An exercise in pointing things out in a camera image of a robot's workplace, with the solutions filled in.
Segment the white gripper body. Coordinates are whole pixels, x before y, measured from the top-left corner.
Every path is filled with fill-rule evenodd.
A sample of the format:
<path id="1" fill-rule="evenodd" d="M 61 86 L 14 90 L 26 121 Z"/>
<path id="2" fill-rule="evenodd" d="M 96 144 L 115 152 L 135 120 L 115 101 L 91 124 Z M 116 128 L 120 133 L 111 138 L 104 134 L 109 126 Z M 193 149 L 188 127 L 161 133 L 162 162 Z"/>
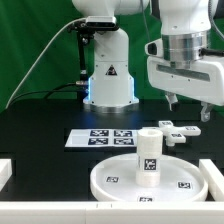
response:
<path id="1" fill-rule="evenodd" d="M 189 69 L 175 69 L 170 63 L 150 56 L 148 79 L 152 87 L 213 105 L 224 105 L 224 58 L 205 56 Z"/>

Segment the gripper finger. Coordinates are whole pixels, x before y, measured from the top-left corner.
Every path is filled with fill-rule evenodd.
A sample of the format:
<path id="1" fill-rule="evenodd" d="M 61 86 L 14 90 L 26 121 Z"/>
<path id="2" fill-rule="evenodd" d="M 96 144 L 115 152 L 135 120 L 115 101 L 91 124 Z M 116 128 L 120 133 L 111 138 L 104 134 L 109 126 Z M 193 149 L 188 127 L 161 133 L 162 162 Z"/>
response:
<path id="1" fill-rule="evenodd" d="M 201 121 L 202 122 L 208 122 L 210 120 L 210 112 L 212 111 L 214 105 L 207 103 L 207 102 L 202 102 L 201 103 L 202 110 L 200 112 L 201 114 Z"/>
<path id="2" fill-rule="evenodd" d="M 179 107 L 177 96 L 174 93 L 166 92 L 165 97 L 168 101 L 169 109 L 171 111 L 176 111 Z"/>

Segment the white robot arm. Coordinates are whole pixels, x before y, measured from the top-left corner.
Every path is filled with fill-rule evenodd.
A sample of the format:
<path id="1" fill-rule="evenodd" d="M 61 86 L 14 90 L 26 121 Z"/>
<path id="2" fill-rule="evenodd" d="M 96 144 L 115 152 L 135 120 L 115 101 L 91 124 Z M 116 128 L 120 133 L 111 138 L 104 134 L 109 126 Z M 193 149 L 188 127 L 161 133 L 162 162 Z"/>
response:
<path id="1" fill-rule="evenodd" d="M 146 7 L 162 22 L 161 37 L 145 46 L 148 79 L 173 107 L 179 95 L 202 103 L 201 120 L 224 106 L 224 52 L 209 48 L 209 31 L 221 0 L 72 0 L 93 32 L 94 72 L 83 103 L 89 110 L 119 113 L 136 106 L 128 71 L 129 39 L 117 26 L 119 14 Z"/>

